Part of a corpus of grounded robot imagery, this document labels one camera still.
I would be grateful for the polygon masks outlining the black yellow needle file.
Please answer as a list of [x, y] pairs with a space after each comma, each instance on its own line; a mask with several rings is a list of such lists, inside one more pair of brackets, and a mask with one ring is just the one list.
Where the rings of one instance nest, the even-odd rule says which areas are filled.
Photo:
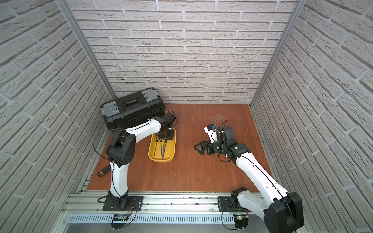
[[154, 147], [153, 159], [155, 159], [157, 145], [158, 145], [158, 139], [155, 140], [154, 145], [155, 145], [155, 147]]
[[160, 140], [160, 151], [161, 151], [161, 158], [162, 160], [164, 159], [164, 149], [163, 149], [163, 143], [162, 143], [162, 140]]
[[168, 142], [167, 140], [164, 140], [164, 141], [163, 141], [163, 147], [162, 147], [162, 159], [164, 159], [164, 157], [165, 157], [167, 142]]

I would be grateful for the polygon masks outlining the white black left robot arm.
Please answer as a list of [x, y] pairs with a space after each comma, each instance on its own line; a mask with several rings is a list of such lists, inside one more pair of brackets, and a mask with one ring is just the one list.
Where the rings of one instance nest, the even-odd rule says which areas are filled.
[[157, 163], [173, 160], [177, 136], [174, 126], [177, 121], [174, 112], [168, 111], [164, 116], [155, 116], [138, 126], [114, 131], [106, 153], [111, 166], [108, 199], [115, 205], [124, 208], [128, 203], [127, 175], [138, 142], [151, 136], [148, 157]]

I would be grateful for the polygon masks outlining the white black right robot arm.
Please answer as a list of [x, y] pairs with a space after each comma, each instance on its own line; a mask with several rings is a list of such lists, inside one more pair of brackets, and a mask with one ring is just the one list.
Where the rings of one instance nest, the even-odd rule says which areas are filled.
[[238, 143], [230, 126], [210, 124], [204, 128], [208, 141], [201, 141], [194, 149], [201, 155], [224, 155], [256, 186], [261, 197], [245, 187], [231, 192], [220, 206], [220, 212], [243, 209], [260, 217], [271, 233], [293, 233], [304, 226], [303, 202], [296, 192], [288, 192], [260, 165], [251, 150]]

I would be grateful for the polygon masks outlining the yellow plastic storage tray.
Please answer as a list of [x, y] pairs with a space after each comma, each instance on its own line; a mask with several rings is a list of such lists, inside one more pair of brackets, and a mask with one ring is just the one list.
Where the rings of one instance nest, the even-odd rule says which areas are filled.
[[[150, 146], [149, 146], [148, 157], [156, 163], [169, 163], [169, 162], [171, 162], [174, 158], [174, 155], [175, 155], [176, 135], [177, 135], [177, 133], [175, 132], [173, 140], [168, 140], [167, 146], [166, 146], [165, 157], [162, 160], [161, 151], [160, 151], [160, 140], [161, 139], [159, 139], [156, 134], [153, 134], [152, 137], [151, 137], [151, 142], [150, 142]], [[156, 139], [158, 139], [158, 145], [157, 145], [155, 159], [153, 159], [153, 153], [154, 153], [154, 147], [155, 147], [154, 142], [155, 142]]]

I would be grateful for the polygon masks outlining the black plastic toolbox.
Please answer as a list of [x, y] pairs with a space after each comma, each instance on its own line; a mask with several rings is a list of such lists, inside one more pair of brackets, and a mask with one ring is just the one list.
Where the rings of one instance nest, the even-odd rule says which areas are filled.
[[165, 104], [150, 87], [101, 105], [106, 128], [127, 129], [165, 114]]

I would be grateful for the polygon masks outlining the right controller circuit board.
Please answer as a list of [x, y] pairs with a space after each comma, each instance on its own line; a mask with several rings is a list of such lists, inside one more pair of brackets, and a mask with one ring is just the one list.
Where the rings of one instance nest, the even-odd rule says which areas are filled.
[[245, 228], [249, 224], [249, 216], [238, 214], [238, 215], [233, 215], [233, 217], [234, 217], [235, 228], [238, 231], [239, 230], [245, 230]]

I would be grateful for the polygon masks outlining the controller circuit board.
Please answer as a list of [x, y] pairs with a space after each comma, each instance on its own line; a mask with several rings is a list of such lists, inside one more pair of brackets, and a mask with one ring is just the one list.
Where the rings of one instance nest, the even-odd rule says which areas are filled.
[[131, 216], [129, 214], [115, 214], [112, 218], [111, 226], [114, 230], [119, 230], [129, 223], [131, 223]]
[[238, 231], [239, 230], [245, 230], [245, 228], [249, 224], [249, 216], [238, 214], [238, 215], [233, 215], [233, 217], [234, 217], [235, 228]]

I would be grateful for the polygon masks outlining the left controller circuit board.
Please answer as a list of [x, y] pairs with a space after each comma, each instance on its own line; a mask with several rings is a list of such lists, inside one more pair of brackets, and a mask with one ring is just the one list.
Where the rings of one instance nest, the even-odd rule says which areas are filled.
[[111, 226], [114, 230], [119, 230], [129, 223], [131, 223], [131, 216], [129, 214], [115, 214], [112, 218]]

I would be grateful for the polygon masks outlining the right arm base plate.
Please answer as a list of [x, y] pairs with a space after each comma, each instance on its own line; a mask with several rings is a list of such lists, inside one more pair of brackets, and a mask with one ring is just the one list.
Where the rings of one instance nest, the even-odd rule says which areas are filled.
[[244, 191], [248, 191], [249, 194], [252, 194], [245, 187], [235, 189], [230, 193], [230, 196], [218, 196], [218, 209], [220, 212], [223, 211], [236, 211], [236, 212], [248, 212], [249, 210], [243, 208], [238, 201], [238, 195]]

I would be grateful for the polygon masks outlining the aluminium front rail frame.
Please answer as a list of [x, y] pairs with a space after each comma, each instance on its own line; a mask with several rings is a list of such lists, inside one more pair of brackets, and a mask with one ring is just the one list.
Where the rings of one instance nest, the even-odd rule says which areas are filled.
[[[103, 191], [84, 191], [70, 194], [52, 228], [54, 233], [64, 232], [71, 224], [82, 224], [83, 232], [92, 233], [98, 225], [104, 226], [104, 232], [134, 232], [142, 224], [217, 224], [226, 230], [237, 230], [233, 215], [248, 215], [251, 229], [253, 224], [264, 221], [252, 212], [224, 211], [218, 209], [218, 196], [230, 196], [231, 192], [162, 192], [131, 191], [128, 196], [143, 196], [141, 211], [103, 211], [108, 195]], [[124, 228], [114, 230], [111, 226], [115, 214], [129, 214], [131, 223]]]

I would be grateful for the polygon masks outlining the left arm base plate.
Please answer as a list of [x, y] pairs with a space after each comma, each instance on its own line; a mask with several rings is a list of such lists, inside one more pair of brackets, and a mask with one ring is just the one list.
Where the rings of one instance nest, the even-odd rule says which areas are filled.
[[116, 197], [108, 192], [103, 205], [103, 211], [141, 211], [143, 196], [128, 196], [128, 192], [122, 197]]

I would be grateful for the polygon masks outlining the aluminium right corner post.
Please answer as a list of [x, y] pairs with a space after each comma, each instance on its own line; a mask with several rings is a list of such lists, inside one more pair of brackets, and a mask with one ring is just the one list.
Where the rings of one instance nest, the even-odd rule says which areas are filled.
[[254, 97], [251, 101], [251, 103], [249, 104], [249, 107], [252, 108], [254, 106], [254, 104], [257, 102], [257, 99], [259, 98], [259, 95], [262, 91], [262, 89], [264, 88], [264, 84], [266, 83], [267, 79], [269, 78], [269, 75], [270, 75], [270, 72], [272, 71], [272, 69], [274, 68], [275, 66], [275, 63], [276, 61], [278, 60], [278, 58], [280, 57], [281, 55], [281, 52], [283, 50], [283, 48], [285, 47], [286, 45], [286, 42], [290, 36], [290, 34], [292, 33], [297, 21], [298, 21], [298, 18], [300, 17], [300, 14], [303, 10], [303, 8], [305, 7], [307, 3], [307, 0], [300, 0], [300, 1], [297, 1], [295, 7], [294, 7], [294, 10], [289, 18], [289, 21], [287, 22], [286, 26], [285, 26], [285, 29], [281, 35], [281, 38], [275, 48], [275, 51], [274, 51], [274, 54], [272, 55], [272, 58], [267, 66], [267, 69], [264, 73], [264, 76], [263, 78], [261, 79], [261, 82], [259, 83], [259, 86], [254, 94]]

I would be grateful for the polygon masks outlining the aluminium corner post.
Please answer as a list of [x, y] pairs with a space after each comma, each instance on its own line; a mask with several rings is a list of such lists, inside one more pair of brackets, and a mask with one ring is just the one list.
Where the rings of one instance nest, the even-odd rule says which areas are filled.
[[283, 48], [285, 47], [286, 45], [286, 42], [290, 36], [290, 34], [292, 33], [297, 21], [298, 21], [298, 18], [300, 17], [300, 14], [303, 10], [303, 8], [305, 7], [307, 3], [307, 0], [300, 0], [300, 1], [297, 1], [295, 7], [294, 7], [294, 10], [289, 18], [289, 21], [287, 22], [286, 26], [285, 26], [285, 29], [281, 35], [281, 38], [275, 48], [275, 51], [274, 51], [274, 54], [272, 55], [272, 58], [267, 66], [267, 69], [264, 73], [264, 76], [263, 78], [261, 79], [261, 82], [259, 83], [259, 86], [254, 94], [254, 97], [251, 101], [251, 103], [249, 104], [249, 107], [252, 108], [254, 106], [254, 104], [257, 102], [257, 99], [259, 98], [259, 95], [262, 91], [262, 89], [264, 88], [264, 84], [266, 83], [267, 79], [269, 78], [269, 75], [270, 75], [270, 72], [272, 71], [272, 69], [274, 68], [275, 66], [275, 63], [276, 61], [278, 60], [278, 58], [280, 57], [281, 55], [281, 52], [283, 50]]
[[102, 81], [104, 87], [106, 88], [107, 92], [109, 93], [109, 96], [112, 99], [116, 99], [117, 96], [116, 96], [112, 86], [110, 85], [110, 83], [109, 83], [109, 81], [108, 81], [108, 79], [107, 79], [107, 77], [104, 73], [104, 70], [102, 69], [97, 57], [95, 56], [92, 47], [90, 46], [87, 38], [85, 37], [83, 30], [79, 26], [79, 23], [78, 23], [77, 19], [75, 18], [72, 10], [70, 9], [70, 7], [68, 5], [68, 2], [65, 1], [65, 0], [57, 0], [56, 3], [58, 5], [58, 7], [60, 8], [61, 13], [64, 15], [66, 21], [70, 25], [72, 31], [74, 32], [77, 40], [81, 44], [81, 46], [83, 48], [83, 51], [85, 52], [87, 58], [91, 62], [95, 71], [97, 72], [97, 74], [98, 74], [100, 80]]

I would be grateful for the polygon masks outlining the aluminium left corner post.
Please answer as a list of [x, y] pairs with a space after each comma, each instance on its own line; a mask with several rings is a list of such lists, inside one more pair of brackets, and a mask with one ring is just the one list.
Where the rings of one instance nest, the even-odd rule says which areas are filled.
[[77, 19], [75, 18], [72, 10], [70, 9], [70, 7], [68, 5], [68, 2], [65, 1], [65, 0], [57, 0], [56, 3], [58, 5], [58, 7], [60, 8], [61, 13], [64, 15], [66, 21], [70, 25], [72, 31], [74, 32], [77, 40], [81, 44], [81, 46], [83, 48], [83, 51], [85, 52], [87, 58], [91, 62], [95, 71], [97, 72], [97, 74], [98, 74], [100, 80], [102, 81], [104, 87], [106, 88], [107, 92], [109, 93], [109, 96], [112, 99], [116, 99], [117, 96], [116, 96], [112, 86], [110, 85], [110, 83], [109, 83], [109, 81], [108, 81], [108, 79], [107, 79], [107, 77], [104, 73], [104, 70], [102, 69], [97, 57], [95, 56], [92, 47], [90, 46], [87, 38], [85, 37], [83, 30], [79, 26], [79, 23], [78, 23]]

